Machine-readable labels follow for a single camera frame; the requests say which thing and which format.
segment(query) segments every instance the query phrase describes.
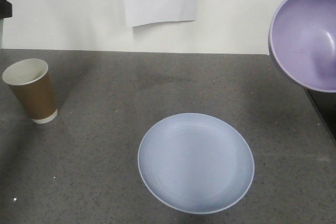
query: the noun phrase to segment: paper cup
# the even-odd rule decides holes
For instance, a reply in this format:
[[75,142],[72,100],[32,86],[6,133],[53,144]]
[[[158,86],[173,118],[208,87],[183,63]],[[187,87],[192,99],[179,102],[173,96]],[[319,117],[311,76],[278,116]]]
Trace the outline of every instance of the paper cup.
[[48,123],[57,116],[55,94],[45,61],[19,61],[9,66],[2,78],[35,123]]

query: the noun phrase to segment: speckled countertop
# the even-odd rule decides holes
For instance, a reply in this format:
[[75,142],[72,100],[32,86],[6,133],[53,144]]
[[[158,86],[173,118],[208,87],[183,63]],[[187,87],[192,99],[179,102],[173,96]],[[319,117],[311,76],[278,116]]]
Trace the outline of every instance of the speckled countertop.
[[[0,83],[0,223],[336,223],[336,146],[302,87],[265,55],[2,50],[0,71],[49,63],[59,115],[34,124]],[[255,178],[233,207],[171,209],[137,151],[158,120],[209,114],[235,127]]]

